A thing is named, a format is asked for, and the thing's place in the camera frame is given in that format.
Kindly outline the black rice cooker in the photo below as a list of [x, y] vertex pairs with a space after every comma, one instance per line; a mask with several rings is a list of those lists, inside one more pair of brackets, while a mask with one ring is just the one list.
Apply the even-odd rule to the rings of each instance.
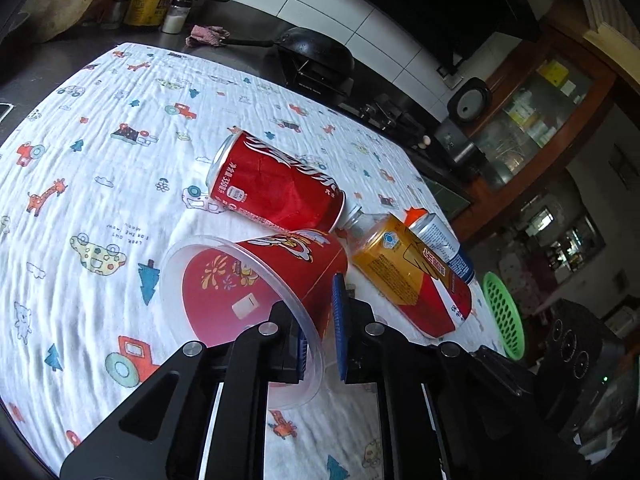
[[477, 152], [464, 130], [473, 125], [491, 106], [492, 93], [483, 79], [472, 77], [447, 103], [447, 117], [435, 131], [434, 138], [451, 161], [461, 166]]

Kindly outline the black gas stove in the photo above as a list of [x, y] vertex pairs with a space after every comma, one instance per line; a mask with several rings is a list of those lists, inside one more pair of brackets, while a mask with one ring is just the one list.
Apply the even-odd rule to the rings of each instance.
[[416, 148], [424, 136], [431, 138], [440, 120], [408, 94], [359, 61], [339, 86], [312, 79], [318, 76], [304, 62], [279, 62], [280, 82], [334, 112], [352, 118], [403, 148]]

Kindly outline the wooden glass cabinet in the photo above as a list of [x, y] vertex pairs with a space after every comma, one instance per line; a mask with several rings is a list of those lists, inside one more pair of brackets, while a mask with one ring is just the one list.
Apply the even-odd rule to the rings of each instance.
[[616, 73], [573, 38], [548, 28], [521, 42], [489, 76], [491, 106], [464, 132], [486, 158], [451, 225], [473, 244], [555, 177], [612, 106]]

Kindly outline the gold and red carton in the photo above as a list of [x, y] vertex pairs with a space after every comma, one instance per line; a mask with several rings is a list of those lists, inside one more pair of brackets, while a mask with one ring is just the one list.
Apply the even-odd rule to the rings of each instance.
[[380, 220], [352, 249], [350, 261], [426, 336], [454, 332], [471, 314], [468, 284], [393, 214]]

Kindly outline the yellow tin utensil holder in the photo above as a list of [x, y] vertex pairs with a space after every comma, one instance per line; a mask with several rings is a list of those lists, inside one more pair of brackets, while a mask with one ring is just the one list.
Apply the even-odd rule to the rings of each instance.
[[163, 23], [171, 0], [130, 0], [124, 24], [130, 27], [157, 27]]

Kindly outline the white salt shaker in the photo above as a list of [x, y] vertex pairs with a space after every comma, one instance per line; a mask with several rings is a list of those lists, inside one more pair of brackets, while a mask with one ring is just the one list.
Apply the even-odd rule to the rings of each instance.
[[160, 31], [169, 35], [181, 32], [192, 6], [191, 0], [172, 0]]

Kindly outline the white cartoon print tablecloth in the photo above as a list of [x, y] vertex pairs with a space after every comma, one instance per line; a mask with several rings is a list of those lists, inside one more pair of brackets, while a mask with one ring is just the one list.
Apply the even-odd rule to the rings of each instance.
[[66, 50], [12, 108], [1, 145], [1, 399], [38, 460], [62, 463], [192, 332], [160, 296], [169, 248], [267, 230], [206, 197], [243, 129], [331, 176], [350, 204], [438, 203], [405, 152], [333, 110], [195, 56]]

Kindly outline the pink rag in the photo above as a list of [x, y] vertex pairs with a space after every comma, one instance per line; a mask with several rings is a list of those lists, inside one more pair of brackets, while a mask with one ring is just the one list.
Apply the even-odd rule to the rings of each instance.
[[198, 46], [221, 47], [230, 37], [230, 32], [221, 26], [194, 25], [189, 36], [186, 37], [186, 46], [195, 48]]

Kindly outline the blue white drink can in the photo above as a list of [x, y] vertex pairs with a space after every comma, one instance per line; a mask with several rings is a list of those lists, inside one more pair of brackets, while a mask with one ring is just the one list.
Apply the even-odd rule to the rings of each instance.
[[457, 237], [434, 212], [423, 208], [406, 211], [404, 223], [422, 242], [442, 259], [465, 283], [471, 283], [475, 270]]

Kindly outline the red cola can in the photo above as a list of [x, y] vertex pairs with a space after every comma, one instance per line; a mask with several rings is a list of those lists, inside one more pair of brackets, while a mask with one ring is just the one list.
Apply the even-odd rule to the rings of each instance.
[[330, 232], [346, 196], [328, 174], [232, 128], [209, 166], [210, 198], [277, 231]]

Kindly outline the black wok pan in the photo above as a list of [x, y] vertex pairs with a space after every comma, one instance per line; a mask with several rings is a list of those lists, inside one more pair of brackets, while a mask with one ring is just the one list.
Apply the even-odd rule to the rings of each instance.
[[344, 44], [321, 32], [291, 27], [274, 39], [238, 39], [231, 36], [221, 40], [223, 46], [276, 49], [282, 70], [304, 72], [310, 70], [322, 77], [347, 79], [352, 76], [355, 60]]

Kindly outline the red plastic cartoon cup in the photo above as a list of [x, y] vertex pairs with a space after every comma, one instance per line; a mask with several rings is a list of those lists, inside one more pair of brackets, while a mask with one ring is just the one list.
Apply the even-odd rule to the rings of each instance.
[[277, 382], [273, 410], [289, 410], [318, 393], [326, 359], [322, 340], [332, 307], [332, 278], [348, 267], [337, 238], [317, 230], [230, 242], [194, 235], [175, 244], [160, 263], [162, 315], [178, 344], [192, 339], [213, 347], [265, 322], [283, 302], [306, 339], [306, 365], [296, 385]]

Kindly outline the green plastic basket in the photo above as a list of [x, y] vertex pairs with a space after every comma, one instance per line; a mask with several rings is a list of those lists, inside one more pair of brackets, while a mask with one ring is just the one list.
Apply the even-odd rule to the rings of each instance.
[[502, 279], [494, 272], [484, 275], [483, 294], [497, 324], [506, 355], [513, 361], [523, 359], [525, 334], [520, 314]]

